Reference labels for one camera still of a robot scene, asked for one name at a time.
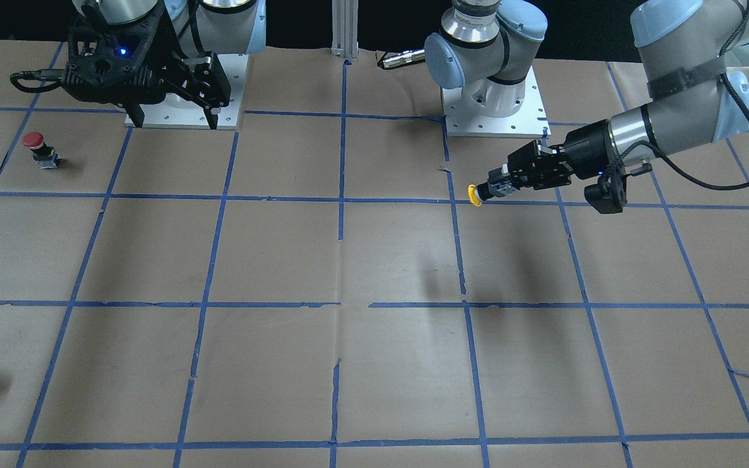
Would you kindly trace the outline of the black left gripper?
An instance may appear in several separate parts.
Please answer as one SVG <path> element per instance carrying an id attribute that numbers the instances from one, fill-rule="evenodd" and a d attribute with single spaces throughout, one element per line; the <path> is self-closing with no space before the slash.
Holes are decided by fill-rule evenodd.
<path id="1" fill-rule="evenodd" d="M 507 164 L 488 172 L 486 199 L 505 198 L 522 187 L 565 186 L 572 175 L 589 179 L 620 172 L 609 121 L 601 120 L 570 131 L 562 144 L 545 146 L 534 140 L 509 154 Z"/>

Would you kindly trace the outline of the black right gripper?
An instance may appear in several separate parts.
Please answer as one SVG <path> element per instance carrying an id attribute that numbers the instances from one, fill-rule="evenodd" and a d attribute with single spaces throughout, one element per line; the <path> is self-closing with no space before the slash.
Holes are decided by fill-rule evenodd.
<path id="1" fill-rule="evenodd" d="M 216 53 L 183 60 L 172 57 L 157 69 L 157 76 L 167 92 L 206 109 L 208 127 L 218 128 L 219 109 L 231 101 L 231 83 Z M 127 116 L 133 127 L 143 127 L 145 112 L 139 98 L 127 99 Z"/>

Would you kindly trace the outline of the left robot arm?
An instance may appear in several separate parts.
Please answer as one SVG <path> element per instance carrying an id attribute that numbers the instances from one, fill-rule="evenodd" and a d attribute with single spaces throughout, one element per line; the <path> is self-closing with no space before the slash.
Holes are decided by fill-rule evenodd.
<path id="1" fill-rule="evenodd" d="M 749 1 L 648 1 L 630 22 L 649 103 L 577 128 L 560 144 L 532 141 L 512 152 L 485 183 L 467 190 L 473 204 L 594 177 L 586 201 L 618 213 L 627 178 L 650 172 L 657 158 L 691 183 L 726 190 L 687 174 L 671 156 L 749 130 L 749 82 L 726 65 L 728 51 L 749 44 Z M 502 118 L 518 110 L 546 32 L 547 18 L 532 3 L 454 1 L 425 39 L 425 61 L 440 88 L 461 89 L 464 103 Z M 728 189 L 747 187 L 749 181 Z"/>

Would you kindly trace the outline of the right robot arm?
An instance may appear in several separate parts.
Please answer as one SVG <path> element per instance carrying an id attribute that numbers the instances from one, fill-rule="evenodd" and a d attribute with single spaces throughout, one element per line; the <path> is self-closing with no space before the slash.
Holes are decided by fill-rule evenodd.
<path id="1" fill-rule="evenodd" d="M 237 130 L 252 55 L 267 42 L 264 1 L 164 1 L 177 41 L 176 61 L 158 60 L 156 104 L 143 104 L 138 127 Z"/>

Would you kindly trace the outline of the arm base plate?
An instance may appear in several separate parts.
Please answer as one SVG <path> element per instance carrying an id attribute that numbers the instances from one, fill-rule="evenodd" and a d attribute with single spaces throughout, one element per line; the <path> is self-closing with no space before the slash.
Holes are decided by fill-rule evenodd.
<path id="1" fill-rule="evenodd" d="M 216 130 L 237 130 L 251 58 L 247 54 L 222 54 L 214 61 L 210 57 L 191 59 L 195 77 L 210 88 L 229 91 L 226 100 L 219 101 L 217 109 L 205 109 L 176 93 L 167 93 L 161 103 L 142 105 L 143 128 L 208 129 L 207 117 L 211 116 L 216 118 Z"/>
<path id="2" fill-rule="evenodd" d="M 534 139 L 550 134 L 533 68 L 517 84 L 484 78 L 465 88 L 442 88 L 441 101 L 449 136 Z"/>

